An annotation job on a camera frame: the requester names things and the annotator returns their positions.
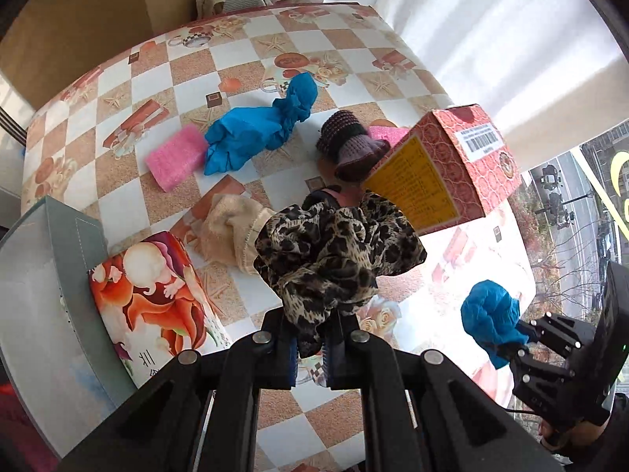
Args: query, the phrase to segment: silver bolt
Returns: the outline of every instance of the silver bolt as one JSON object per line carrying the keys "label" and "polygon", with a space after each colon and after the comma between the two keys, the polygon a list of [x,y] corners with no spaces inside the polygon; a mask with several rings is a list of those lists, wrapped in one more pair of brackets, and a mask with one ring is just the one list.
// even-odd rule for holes
{"label": "silver bolt", "polygon": [[271,333],[260,330],[256,332],[252,338],[256,344],[266,344],[271,342]]}
{"label": "silver bolt", "polygon": [[182,365],[194,364],[194,362],[196,362],[196,359],[197,359],[196,351],[192,351],[191,349],[182,351],[177,357],[177,360],[179,360],[179,363]]}
{"label": "silver bolt", "polygon": [[443,362],[443,355],[436,349],[429,349],[424,353],[424,360],[432,365],[439,365]]}
{"label": "silver bolt", "polygon": [[369,340],[369,333],[364,330],[354,330],[350,334],[350,337],[354,342],[367,342]]}

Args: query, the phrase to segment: leopard print scrunchie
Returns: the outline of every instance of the leopard print scrunchie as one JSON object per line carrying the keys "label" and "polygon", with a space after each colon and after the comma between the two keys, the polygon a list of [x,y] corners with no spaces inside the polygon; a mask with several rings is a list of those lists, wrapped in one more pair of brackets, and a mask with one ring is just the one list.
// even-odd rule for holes
{"label": "leopard print scrunchie", "polygon": [[326,201],[282,209],[260,231],[256,249],[254,267],[298,328],[302,358],[321,349],[317,327],[333,309],[354,314],[377,294],[377,276],[405,273],[427,255],[399,208],[372,192],[357,208]]}

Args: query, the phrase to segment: pink sponge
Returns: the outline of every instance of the pink sponge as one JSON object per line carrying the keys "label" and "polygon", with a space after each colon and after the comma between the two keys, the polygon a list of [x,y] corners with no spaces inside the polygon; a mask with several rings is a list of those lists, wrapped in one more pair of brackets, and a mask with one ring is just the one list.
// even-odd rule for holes
{"label": "pink sponge", "polygon": [[408,129],[405,127],[386,127],[384,125],[370,125],[367,132],[374,140],[386,140],[391,144],[391,147],[408,135]]}
{"label": "pink sponge", "polygon": [[147,158],[147,165],[157,184],[168,192],[203,166],[209,146],[199,128],[188,124],[168,142],[152,151]]}

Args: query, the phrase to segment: yellow label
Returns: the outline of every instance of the yellow label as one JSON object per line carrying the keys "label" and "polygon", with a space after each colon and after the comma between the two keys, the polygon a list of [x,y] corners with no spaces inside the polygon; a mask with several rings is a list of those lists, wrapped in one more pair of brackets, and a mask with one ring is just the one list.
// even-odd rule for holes
{"label": "yellow label", "polygon": [[378,168],[364,187],[393,202],[416,231],[458,216],[441,176],[416,136]]}

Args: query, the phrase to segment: gray cardboard box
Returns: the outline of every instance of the gray cardboard box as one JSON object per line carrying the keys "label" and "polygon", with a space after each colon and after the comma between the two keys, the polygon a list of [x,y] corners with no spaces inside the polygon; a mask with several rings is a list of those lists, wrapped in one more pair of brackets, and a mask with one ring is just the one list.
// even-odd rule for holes
{"label": "gray cardboard box", "polygon": [[136,391],[87,281],[107,256],[101,223],[51,197],[0,242],[2,363],[59,456]]}

